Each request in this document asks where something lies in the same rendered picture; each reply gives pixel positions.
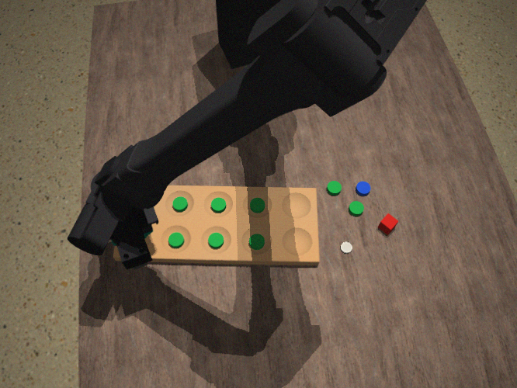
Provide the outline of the blue disc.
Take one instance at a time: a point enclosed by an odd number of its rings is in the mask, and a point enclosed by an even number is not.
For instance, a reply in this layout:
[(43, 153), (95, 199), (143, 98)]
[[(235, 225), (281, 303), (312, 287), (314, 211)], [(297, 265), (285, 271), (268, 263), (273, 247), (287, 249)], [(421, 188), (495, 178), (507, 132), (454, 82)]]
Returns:
[(370, 193), (370, 184), (367, 182), (359, 182), (356, 186), (356, 192), (361, 196), (367, 196)]

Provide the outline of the green disc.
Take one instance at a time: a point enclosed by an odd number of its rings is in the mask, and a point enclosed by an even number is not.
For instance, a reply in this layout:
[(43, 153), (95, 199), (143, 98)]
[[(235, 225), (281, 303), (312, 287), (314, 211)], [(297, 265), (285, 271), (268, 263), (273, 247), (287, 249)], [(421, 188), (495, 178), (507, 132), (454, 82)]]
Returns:
[(264, 244), (265, 244), (265, 239), (261, 234), (253, 234), (249, 238), (249, 245), (254, 250), (259, 250), (259, 249), (263, 248)]
[(224, 237), (220, 233), (212, 233), (209, 238), (209, 245), (212, 248), (220, 248), (224, 244)]
[(222, 213), (226, 209), (226, 202), (222, 198), (215, 198), (211, 203), (212, 210), (216, 213)]
[(169, 236), (168, 242), (173, 248), (180, 248), (184, 244), (184, 237), (182, 234), (175, 232)]
[(172, 203), (174, 209), (178, 212), (183, 212), (187, 209), (188, 207), (188, 203), (187, 203), (187, 200), (186, 198), (184, 197), (177, 197), (173, 200), (173, 203)]
[(265, 202), (261, 198), (254, 198), (250, 202), (250, 208), (254, 213), (261, 213), (265, 209)]
[(339, 182), (331, 181), (328, 183), (327, 191), (330, 195), (336, 196), (341, 192), (342, 186)]
[(350, 204), (349, 206), (349, 212), (353, 215), (353, 216), (360, 216), (362, 213), (363, 213), (363, 210), (364, 210), (364, 206), (361, 202), (358, 202), (358, 201), (354, 201)]

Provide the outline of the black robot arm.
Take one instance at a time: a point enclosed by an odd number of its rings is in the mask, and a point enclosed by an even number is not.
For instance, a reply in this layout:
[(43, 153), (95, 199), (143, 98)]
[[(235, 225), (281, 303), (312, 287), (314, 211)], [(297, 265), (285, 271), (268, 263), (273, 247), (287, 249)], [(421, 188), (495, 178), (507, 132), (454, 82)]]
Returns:
[(162, 132), (103, 165), (68, 241), (102, 255), (115, 238), (126, 269), (147, 265), (144, 209), (156, 206), (175, 178), (283, 114), (316, 104), (332, 117), (370, 97), (426, 1), (279, 1), (250, 32), (253, 62)]

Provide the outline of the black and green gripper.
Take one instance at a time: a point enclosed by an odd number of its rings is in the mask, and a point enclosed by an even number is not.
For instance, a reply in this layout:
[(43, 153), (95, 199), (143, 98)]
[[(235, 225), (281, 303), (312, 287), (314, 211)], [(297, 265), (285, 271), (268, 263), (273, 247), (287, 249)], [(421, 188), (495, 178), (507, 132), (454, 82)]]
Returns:
[[(158, 217), (156, 215), (156, 212), (154, 210), (154, 207), (151, 207), (150, 209), (144, 209), (145, 216), (147, 218), (148, 227), (141, 228), (144, 233), (144, 239), (153, 232), (152, 224), (156, 223), (158, 224)], [(150, 225), (150, 226), (149, 226)], [(116, 246), (115, 238), (111, 239), (113, 245)]]

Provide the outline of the tan wooden tray with round pockets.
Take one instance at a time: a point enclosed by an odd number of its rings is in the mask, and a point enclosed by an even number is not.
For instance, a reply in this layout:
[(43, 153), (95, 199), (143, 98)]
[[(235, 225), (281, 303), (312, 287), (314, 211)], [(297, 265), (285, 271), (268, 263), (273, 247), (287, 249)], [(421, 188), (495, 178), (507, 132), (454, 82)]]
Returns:
[[(177, 197), (188, 207), (174, 209)], [(222, 213), (212, 210), (215, 198), (226, 202)], [(261, 198), (265, 209), (254, 213), (250, 202)], [(146, 238), (151, 262), (237, 264), (237, 265), (318, 265), (319, 240), (316, 188), (168, 185), (154, 206), (158, 224)], [(184, 237), (180, 248), (168, 238), (178, 232)], [(208, 238), (220, 233), (224, 244), (212, 248)], [(253, 234), (265, 239), (263, 248), (249, 245)]]

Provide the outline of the red cube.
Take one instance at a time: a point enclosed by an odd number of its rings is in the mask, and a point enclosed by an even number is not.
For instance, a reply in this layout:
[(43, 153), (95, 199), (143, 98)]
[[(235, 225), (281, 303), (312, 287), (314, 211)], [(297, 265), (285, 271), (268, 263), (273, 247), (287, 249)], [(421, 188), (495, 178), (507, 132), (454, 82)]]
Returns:
[(389, 213), (380, 221), (378, 228), (385, 234), (389, 234), (397, 225), (398, 220), (392, 217)]

